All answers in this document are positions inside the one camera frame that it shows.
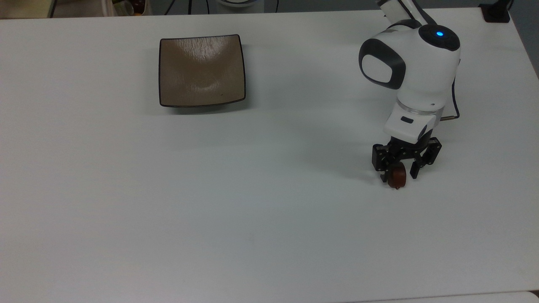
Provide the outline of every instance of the white table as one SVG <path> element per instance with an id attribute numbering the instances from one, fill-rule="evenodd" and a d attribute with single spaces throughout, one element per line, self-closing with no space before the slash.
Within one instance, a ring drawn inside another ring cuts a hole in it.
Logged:
<path id="1" fill-rule="evenodd" d="M 539 82 L 509 24 L 462 41 L 461 119 L 382 184 L 381 11 L 0 20 L 0 297 L 329 303 L 539 288 Z M 247 99 L 158 103 L 161 38 L 240 34 Z"/>

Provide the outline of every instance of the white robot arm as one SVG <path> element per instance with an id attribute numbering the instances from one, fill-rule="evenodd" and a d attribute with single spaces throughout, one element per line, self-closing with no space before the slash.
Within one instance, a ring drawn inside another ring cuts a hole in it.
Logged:
<path id="1" fill-rule="evenodd" d="M 410 173 L 416 178 L 419 168 L 432 164 L 438 154 L 430 153 L 429 147 L 441 148 L 438 140 L 431 140 L 430 136 L 451 100 L 451 86 L 460 60 L 460 40 L 452 30 L 436 24 L 415 0 L 378 0 L 377 3 L 393 24 L 363 43 L 360 68 L 370 81 L 398 92 L 384 126 L 391 141 L 387 146 L 375 145 L 373 165 L 389 173 L 382 175 L 385 182 L 394 175 L 391 169 L 402 165 L 401 159 L 415 154 Z"/>

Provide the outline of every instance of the cable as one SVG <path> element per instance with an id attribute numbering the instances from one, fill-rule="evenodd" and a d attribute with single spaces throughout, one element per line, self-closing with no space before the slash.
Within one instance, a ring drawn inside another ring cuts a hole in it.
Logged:
<path id="1" fill-rule="evenodd" d="M 453 95 L 453 106 L 455 107 L 456 116 L 445 116 L 440 118 L 440 121 L 454 120 L 460 118 L 459 107 L 457 106 L 457 100 L 455 98 L 455 79 L 453 79 L 453 85 L 451 85 L 451 94 Z"/>
<path id="2" fill-rule="evenodd" d="M 54 10 L 56 9 L 56 2 L 58 2 L 58 0 L 54 0 L 54 2 L 52 3 L 51 16 L 49 18 L 52 18 L 52 16 L 54 15 Z"/>
<path id="3" fill-rule="evenodd" d="M 167 8 L 167 11 L 165 12 L 165 16 L 168 14 L 168 12 L 170 11 L 170 9 L 172 8 L 172 6 L 174 5 L 174 2 L 176 0 L 172 0 L 172 2 L 170 2 L 170 5 L 169 5 L 169 8 Z"/>

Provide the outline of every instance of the square plate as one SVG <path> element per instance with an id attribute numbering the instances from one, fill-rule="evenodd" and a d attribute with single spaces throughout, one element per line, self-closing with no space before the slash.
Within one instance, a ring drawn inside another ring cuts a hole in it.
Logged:
<path id="1" fill-rule="evenodd" d="M 162 106 L 209 106 L 244 99 L 245 66 L 239 35 L 161 39 Z"/>

